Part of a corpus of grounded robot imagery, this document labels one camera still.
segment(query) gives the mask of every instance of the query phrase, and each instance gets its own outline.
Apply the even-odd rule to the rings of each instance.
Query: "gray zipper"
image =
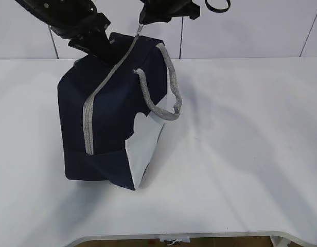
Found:
[[[100,92],[100,90],[107,84],[107,82],[111,79],[117,69],[123,64],[125,59],[129,56],[132,49],[134,48],[137,40],[139,39],[140,33],[142,31],[143,25],[139,25],[137,35],[134,37],[133,42],[127,51],[127,53],[122,57],[122,59],[114,65],[112,70],[109,72],[107,77],[103,80],[103,82],[94,90],[94,92],[86,99],[83,106],[83,132],[84,132],[84,141],[85,141],[85,151],[89,155],[94,155],[94,147],[93,147],[93,131],[92,131],[92,116],[93,116],[93,103],[95,101],[96,95]]]

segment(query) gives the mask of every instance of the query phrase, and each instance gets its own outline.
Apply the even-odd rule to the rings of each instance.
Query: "insulated bag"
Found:
[[[116,65],[88,55],[58,85],[65,174],[136,190],[164,122],[178,119],[182,98],[163,41],[119,33],[109,40],[120,57]],[[174,113],[165,110],[167,67]]]

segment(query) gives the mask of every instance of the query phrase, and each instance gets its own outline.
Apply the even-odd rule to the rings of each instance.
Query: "white table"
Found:
[[[317,245],[317,58],[174,61],[184,106],[137,192],[64,176],[72,60],[0,61],[0,246],[276,235]]]

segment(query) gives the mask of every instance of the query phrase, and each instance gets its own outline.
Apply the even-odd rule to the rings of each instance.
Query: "white wall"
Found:
[[[201,17],[184,19],[182,58],[298,57],[317,14],[317,0],[231,0],[229,12],[210,12],[204,0]],[[143,4],[139,0],[94,0],[111,20],[112,31],[134,35]],[[225,0],[209,0],[225,7]],[[179,57],[182,19],[146,26],[143,35],[163,39],[173,58]],[[84,53],[55,36],[60,58]],[[317,56],[317,20],[303,51]],[[0,59],[55,58],[48,28],[14,0],[0,1]]]
[[[311,34],[308,37],[302,57],[317,57],[317,18],[315,20],[315,24],[313,25]]]
[[[13,0],[0,0],[0,59],[56,58],[47,25]]]
[[[138,29],[139,14],[143,3],[139,0],[93,0],[98,12],[103,12],[111,21],[107,34],[119,32],[134,36]],[[145,26],[142,35],[164,40],[172,58],[179,57],[181,18],[170,23],[155,23]],[[68,40],[62,40],[54,34],[59,58],[79,58],[84,53],[68,47]]]
[[[201,17],[184,20],[182,58],[298,57],[317,12],[317,0],[232,0],[226,13],[195,2]]]

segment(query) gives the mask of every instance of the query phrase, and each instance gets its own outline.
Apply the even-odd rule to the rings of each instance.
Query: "robotic arm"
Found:
[[[115,64],[114,50],[105,30],[110,21],[98,13],[91,0],[16,0],[32,15],[48,24],[52,31],[63,39],[70,39],[69,46],[92,54],[108,64]],[[173,17],[189,16],[195,20],[200,16],[200,7],[192,0],[141,0],[144,8],[140,13],[140,24],[170,22]],[[213,12],[225,12],[209,5]]]

